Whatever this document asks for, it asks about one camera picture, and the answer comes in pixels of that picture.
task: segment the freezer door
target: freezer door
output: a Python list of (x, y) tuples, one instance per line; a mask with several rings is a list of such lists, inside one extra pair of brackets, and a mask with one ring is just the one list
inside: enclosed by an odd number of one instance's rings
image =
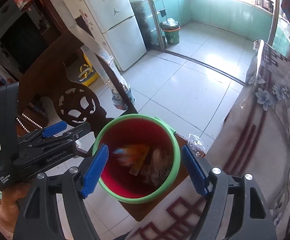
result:
[(104, 33), (120, 70), (126, 70), (146, 53), (135, 16)]
[(102, 33), (134, 15), (129, 0), (85, 0)]

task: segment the plastic bag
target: plastic bag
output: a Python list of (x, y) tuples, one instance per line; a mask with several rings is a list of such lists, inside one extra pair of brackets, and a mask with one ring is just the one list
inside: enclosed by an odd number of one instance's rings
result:
[(156, 147), (147, 155), (142, 165), (140, 175), (145, 184), (160, 187), (167, 179), (173, 165), (172, 155), (162, 147)]
[(178, 22), (175, 21), (173, 18), (168, 18), (167, 21), (164, 21), (160, 23), (159, 25), (165, 31), (176, 30), (180, 27)]
[(190, 133), (187, 145), (195, 152), (196, 156), (205, 156), (205, 147), (197, 135)]

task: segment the trash bin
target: trash bin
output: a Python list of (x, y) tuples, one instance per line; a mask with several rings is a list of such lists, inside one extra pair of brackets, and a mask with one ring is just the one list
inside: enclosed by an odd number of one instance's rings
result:
[[(141, 114), (127, 114), (110, 121), (98, 134), (93, 146), (93, 154), (102, 143), (109, 149), (109, 158), (99, 179), (100, 185), (111, 196), (125, 203), (145, 203), (163, 194), (174, 182), (181, 162), (174, 132), (160, 119)], [(145, 184), (141, 176), (130, 174), (130, 168), (118, 163), (113, 152), (128, 144), (161, 146), (172, 155), (171, 171), (159, 188)]]
[(166, 40), (169, 45), (176, 45), (180, 42), (179, 30), (181, 27), (178, 27), (176, 30), (162, 30), (165, 32)]

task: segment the trash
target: trash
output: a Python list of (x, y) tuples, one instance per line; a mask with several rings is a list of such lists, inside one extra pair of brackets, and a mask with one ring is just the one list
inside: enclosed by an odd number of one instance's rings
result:
[(173, 158), (162, 147), (156, 147), (148, 154), (141, 168), (140, 175), (145, 184), (160, 187), (167, 179), (173, 165)]
[(131, 167), (129, 173), (143, 177), (143, 182), (160, 187), (167, 179), (173, 165), (173, 157), (162, 147), (143, 144), (126, 145), (113, 152), (121, 166)]
[(117, 155), (117, 159), (121, 166), (132, 167), (132, 168), (134, 167), (134, 165), (139, 164), (140, 160), (144, 156), (143, 161), (139, 167), (140, 169), (146, 155), (149, 152), (149, 149), (150, 149), (149, 146), (146, 146), (143, 144), (131, 144), (131, 145), (126, 145), (123, 148), (117, 148), (114, 151), (114, 154)]
[(159, 24), (162, 30), (165, 31), (172, 31), (176, 30), (180, 27), (177, 21), (175, 21), (173, 18), (168, 18), (167, 21), (164, 21)]
[(195, 152), (196, 156), (205, 156), (205, 147), (197, 135), (189, 134), (187, 145)]

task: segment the small plastic bag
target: small plastic bag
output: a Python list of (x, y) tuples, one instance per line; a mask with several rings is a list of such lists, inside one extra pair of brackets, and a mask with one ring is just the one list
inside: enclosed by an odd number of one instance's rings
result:
[(198, 157), (205, 156), (205, 147), (197, 135), (190, 133), (187, 145), (193, 150), (196, 156)]
[(164, 21), (159, 24), (162, 30), (171, 31), (179, 28), (179, 24), (173, 18), (168, 18), (167, 21)]

